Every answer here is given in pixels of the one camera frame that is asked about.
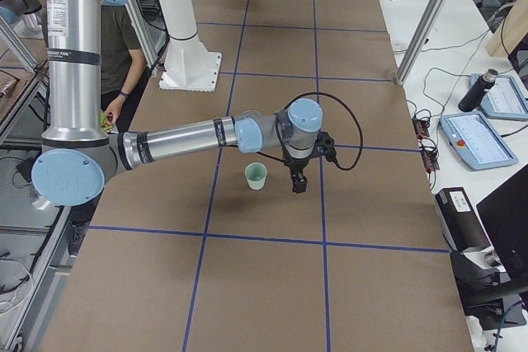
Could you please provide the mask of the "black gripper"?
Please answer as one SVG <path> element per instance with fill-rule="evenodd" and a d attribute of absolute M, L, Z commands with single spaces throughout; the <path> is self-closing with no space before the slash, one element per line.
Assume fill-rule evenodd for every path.
<path fill-rule="evenodd" d="M 301 179 L 299 175 L 303 174 L 303 169 L 309 164 L 311 159 L 316 158 L 316 155 L 310 153 L 307 157 L 295 158 L 286 149 L 283 149 L 282 157 L 284 165 L 290 170 L 292 191 L 294 193 L 304 193 L 307 189 L 308 178 L 303 176 Z"/>

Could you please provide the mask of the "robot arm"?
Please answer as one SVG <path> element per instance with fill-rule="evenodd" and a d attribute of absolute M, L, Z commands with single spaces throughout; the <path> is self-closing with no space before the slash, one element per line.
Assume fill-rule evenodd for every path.
<path fill-rule="evenodd" d="M 41 195 L 55 204 L 80 205 L 123 171 L 233 146 L 242 153 L 280 148 L 294 192 L 305 190 L 304 168 L 326 152 L 323 111 L 309 97 L 295 99 L 273 115 L 249 111 L 159 132 L 106 133 L 100 107 L 104 1 L 47 0 L 51 121 L 31 171 Z"/>

